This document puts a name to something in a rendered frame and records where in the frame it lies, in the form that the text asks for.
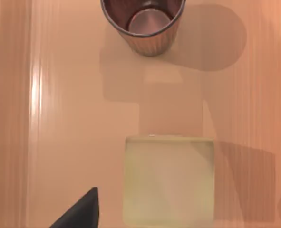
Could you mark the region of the pale yellow square coaster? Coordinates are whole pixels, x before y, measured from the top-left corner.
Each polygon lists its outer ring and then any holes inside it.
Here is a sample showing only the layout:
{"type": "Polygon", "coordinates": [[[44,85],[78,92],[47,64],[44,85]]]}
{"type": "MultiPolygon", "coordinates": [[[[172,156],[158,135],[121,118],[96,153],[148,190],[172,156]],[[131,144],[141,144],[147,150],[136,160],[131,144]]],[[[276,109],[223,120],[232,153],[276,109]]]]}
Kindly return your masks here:
{"type": "Polygon", "coordinates": [[[214,142],[126,138],[123,222],[129,228],[213,228],[214,142]]]}

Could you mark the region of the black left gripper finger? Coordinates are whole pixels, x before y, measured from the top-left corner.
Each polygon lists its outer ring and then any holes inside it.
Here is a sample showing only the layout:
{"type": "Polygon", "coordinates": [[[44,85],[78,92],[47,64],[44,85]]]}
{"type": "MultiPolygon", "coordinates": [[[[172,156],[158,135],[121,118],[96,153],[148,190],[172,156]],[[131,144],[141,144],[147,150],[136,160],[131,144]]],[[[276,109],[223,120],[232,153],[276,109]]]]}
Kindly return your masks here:
{"type": "Polygon", "coordinates": [[[98,188],[91,188],[49,228],[98,228],[98,188]]]}

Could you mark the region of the ribbed metal cup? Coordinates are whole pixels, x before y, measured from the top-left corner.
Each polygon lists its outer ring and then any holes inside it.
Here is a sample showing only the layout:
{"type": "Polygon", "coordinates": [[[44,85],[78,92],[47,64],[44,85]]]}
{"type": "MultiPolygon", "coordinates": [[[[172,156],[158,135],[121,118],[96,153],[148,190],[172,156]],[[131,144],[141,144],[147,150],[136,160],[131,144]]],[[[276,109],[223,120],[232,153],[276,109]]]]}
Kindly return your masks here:
{"type": "Polygon", "coordinates": [[[136,53],[156,57],[173,44],[186,0],[100,0],[109,24],[136,53]]]}

